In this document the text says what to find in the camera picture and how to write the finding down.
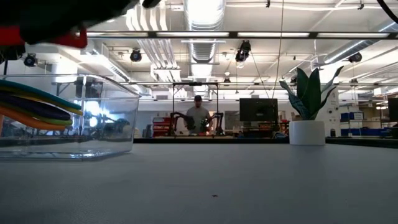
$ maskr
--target orange ring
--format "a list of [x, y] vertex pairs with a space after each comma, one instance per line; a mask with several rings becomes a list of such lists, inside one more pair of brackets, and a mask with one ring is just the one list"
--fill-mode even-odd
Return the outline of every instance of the orange ring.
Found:
[[0, 106], [0, 114], [3, 114], [4, 116], [14, 119], [26, 126], [32, 127], [32, 128], [37, 128], [37, 129], [42, 129], [42, 130], [57, 130], [57, 131], [65, 130], [65, 126], [55, 125], [55, 124], [47, 124], [43, 121], [39, 121], [30, 116], [24, 115], [23, 113], [20, 113], [15, 110], [10, 110], [10, 109], [2, 107], [2, 106]]

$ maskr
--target man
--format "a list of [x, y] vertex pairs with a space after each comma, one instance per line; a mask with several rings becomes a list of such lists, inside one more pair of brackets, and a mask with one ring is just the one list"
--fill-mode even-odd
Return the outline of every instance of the man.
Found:
[[[201, 96], [195, 96], [195, 106], [191, 107], [188, 111], [187, 111], [187, 116], [191, 116], [193, 118], [193, 120], [195, 121], [195, 129], [194, 130], [190, 130], [190, 134], [199, 134], [201, 132], [200, 128], [201, 128], [201, 122], [204, 119], [210, 119], [211, 116], [209, 114], [209, 111], [201, 106], [202, 100], [201, 100]], [[210, 121], [209, 123], [209, 127], [213, 126], [213, 121]]]

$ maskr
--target table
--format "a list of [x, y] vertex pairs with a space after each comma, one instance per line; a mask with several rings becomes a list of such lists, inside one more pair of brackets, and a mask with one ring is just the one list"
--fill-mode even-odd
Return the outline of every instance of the table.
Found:
[[136, 144], [103, 161], [0, 161], [0, 223], [398, 223], [398, 151]]

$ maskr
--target potted plant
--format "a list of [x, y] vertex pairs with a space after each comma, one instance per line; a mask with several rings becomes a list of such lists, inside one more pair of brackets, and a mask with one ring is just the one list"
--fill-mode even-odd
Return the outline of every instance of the potted plant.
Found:
[[330, 93], [336, 88], [330, 89], [325, 99], [322, 93], [326, 92], [333, 80], [340, 74], [340, 67], [333, 78], [321, 89], [319, 69], [315, 69], [308, 77], [305, 72], [297, 68], [297, 95], [289, 88], [285, 81], [280, 81], [283, 89], [289, 93], [289, 101], [295, 110], [301, 115], [302, 121], [292, 121], [289, 124], [289, 139], [293, 145], [324, 145], [325, 124], [323, 121], [315, 121], [319, 110], [325, 105]]

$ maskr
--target gray shirt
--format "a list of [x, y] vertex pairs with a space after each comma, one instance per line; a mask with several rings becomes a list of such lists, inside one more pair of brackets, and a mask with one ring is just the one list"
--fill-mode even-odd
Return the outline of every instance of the gray shirt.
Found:
[[196, 106], [191, 107], [187, 111], [187, 116], [191, 116], [193, 120], [195, 121], [195, 129], [191, 130], [191, 133], [198, 134], [200, 133], [200, 123], [206, 118], [210, 117], [209, 111], [206, 110], [204, 107], [199, 107], [197, 108]]

